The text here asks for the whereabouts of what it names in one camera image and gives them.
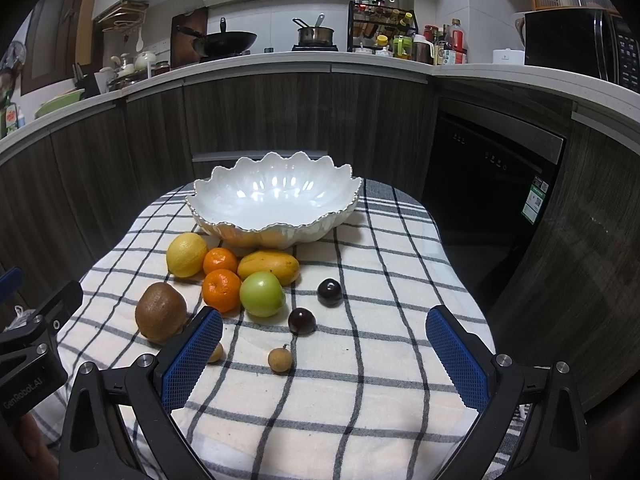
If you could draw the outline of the brown kiwi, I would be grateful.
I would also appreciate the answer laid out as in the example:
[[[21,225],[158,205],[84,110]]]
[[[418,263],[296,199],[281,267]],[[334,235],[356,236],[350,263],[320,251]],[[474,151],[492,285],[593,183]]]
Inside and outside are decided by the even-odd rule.
[[[153,344],[164,344],[186,322],[186,300],[167,283],[150,285],[134,310],[140,334]]]

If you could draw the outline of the tan longan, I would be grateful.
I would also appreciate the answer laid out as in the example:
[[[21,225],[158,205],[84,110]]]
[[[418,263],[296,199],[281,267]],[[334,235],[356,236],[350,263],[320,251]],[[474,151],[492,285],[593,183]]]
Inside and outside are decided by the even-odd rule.
[[[287,346],[274,348],[268,354],[268,365],[274,374],[286,374],[293,366],[293,356]]]
[[[214,351],[210,355],[207,363],[208,364],[214,364],[214,363],[220,361],[223,357],[224,357],[224,347],[222,346],[222,344],[220,342],[218,342],[218,344],[216,345]]]

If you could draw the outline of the orange mandarin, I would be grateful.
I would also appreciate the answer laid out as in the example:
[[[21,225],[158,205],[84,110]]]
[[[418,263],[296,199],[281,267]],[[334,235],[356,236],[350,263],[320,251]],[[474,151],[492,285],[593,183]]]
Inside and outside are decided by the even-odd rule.
[[[220,313],[237,309],[240,304],[241,279],[228,269],[213,270],[202,284],[202,298],[206,306]]]
[[[203,272],[212,273],[216,270],[229,270],[235,273],[238,270],[238,257],[228,248],[214,247],[206,252],[203,260]]]

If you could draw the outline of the green apple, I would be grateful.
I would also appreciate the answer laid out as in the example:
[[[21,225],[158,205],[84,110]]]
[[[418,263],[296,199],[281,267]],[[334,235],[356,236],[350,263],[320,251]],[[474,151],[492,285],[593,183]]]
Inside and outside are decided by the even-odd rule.
[[[271,318],[284,304],[284,292],[278,278],[270,272],[250,274],[240,288],[245,310],[256,318]]]

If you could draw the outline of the dark plum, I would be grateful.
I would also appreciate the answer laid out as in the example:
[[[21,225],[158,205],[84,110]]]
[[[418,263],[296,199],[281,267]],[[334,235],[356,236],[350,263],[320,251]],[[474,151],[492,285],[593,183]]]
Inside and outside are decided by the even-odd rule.
[[[295,308],[288,316],[288,328],[294,335],[305,336],[317,329],[317,321],[308,309]]]
[[[325,306],[336,306],[343,299],[341,283],[333,278],[326,278],[317,287],[317,297]]]

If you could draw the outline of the yellow lemon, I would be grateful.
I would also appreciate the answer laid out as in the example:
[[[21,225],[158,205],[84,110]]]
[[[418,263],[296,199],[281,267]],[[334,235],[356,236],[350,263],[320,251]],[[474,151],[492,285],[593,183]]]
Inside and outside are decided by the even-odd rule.
[[[178,235],[166,250],[167,270],[177,278],[190,278],[202,270],[208,247],[203,237],[187,232]]]

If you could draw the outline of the checkered white grey cloth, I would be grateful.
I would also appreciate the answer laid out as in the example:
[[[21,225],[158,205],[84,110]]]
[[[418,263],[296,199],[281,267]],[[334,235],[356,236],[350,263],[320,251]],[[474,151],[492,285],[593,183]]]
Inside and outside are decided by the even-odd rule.
[[[345,223],[292,253],[285,310],[308,309],[317,329],[295,336],[286,311],[230,314],[224,357],[175,411],[186,440],[218,479],[434,478],[475,414],[427,341],[427,311],[442,304],[485,342],[491,332],[431,216],[367,181]],[[343,289],[333,307],[317,297],[326,278]],[[268,354],[283,346],[293,366],[274,374]]]

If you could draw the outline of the yellow mango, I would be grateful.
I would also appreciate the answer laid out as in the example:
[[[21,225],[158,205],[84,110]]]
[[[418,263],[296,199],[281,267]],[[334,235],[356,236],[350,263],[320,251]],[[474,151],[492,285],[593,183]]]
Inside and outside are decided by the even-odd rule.
[[[238,266],[238,275],[246,280],[257,272],[273,274],[282,286],[294,283],[300,273],[298,260],[288,252],[280,250],[258,250],[244,256]]]

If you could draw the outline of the white scalloped ceramic bowl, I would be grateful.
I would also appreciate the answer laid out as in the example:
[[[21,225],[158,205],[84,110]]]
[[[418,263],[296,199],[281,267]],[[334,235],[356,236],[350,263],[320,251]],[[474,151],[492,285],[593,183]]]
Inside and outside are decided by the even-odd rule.
[[[209,235],[237,248],[286,249],[313,243],[355,211],[363,178],[328,155],[305,152],[262,159],[241,157],[193,182],[186,198],[192,217]]]

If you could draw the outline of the white teapot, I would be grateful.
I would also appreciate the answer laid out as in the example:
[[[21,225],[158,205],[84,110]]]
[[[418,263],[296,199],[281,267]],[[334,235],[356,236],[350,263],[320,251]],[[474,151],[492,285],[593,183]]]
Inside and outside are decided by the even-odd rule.
[[[134,58],[134,70],[145,72],[156,63],[156,54],[152,51],[142,51]]]

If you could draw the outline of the green energy label sticker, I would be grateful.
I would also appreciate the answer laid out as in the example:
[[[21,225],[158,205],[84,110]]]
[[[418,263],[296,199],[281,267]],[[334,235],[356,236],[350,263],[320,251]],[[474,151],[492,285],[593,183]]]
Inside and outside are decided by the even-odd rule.
[[[534,224],[536,222],[548,189],[547,182],[544,182],[540,177],[534,177],[522,209],[522,215],[529,223]]]

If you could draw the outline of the wooden cutting board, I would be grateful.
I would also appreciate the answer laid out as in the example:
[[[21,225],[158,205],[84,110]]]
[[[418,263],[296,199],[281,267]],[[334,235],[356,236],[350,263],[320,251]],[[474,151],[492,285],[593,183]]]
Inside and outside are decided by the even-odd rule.
[[[195,9],[186,14],[178,14],[171,19],[169,63],[173,70],[200,62],[201,57],[192,46],[195,37],[180,32],[180,28],[187,27],[205,34],[207,32],[207,19],[208,11],[206,8]]]

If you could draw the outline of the black wok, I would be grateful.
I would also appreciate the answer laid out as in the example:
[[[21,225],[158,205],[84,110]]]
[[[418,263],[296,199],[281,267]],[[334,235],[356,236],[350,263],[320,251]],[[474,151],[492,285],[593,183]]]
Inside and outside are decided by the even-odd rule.
[[[202,34],[187,27],[180,28],[180,32],[194,36],[195,39],[192,42],[194,50],[201,58],[209,61],[241,55],[257,39],[257,35],[254,32],[228,30],[225,18],[220,19],[219,28],[220,31],[213,34]]]

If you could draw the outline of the steel saucepan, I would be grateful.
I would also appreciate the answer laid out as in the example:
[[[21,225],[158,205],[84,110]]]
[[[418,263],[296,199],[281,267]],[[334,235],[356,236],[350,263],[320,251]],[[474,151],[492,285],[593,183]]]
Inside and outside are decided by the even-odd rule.
[[[299,47],[328,48],[334,46],[334,30],[323,26],[325,18],[326,14],[321,12],[312,25],[305,22],[302,18],[292,19],[292,22],[298,27],[297,44]]]

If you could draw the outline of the black spice rack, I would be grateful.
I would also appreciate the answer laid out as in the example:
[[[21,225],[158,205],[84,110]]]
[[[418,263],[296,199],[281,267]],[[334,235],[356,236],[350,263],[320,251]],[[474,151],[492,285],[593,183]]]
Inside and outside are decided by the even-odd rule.
[[[388,6],[384,0],[350,0],[347,18],[346,49],[375,50],[378,36],[386,36],[390,44],[397,36],[412,37],[418,32],[413,11]]]

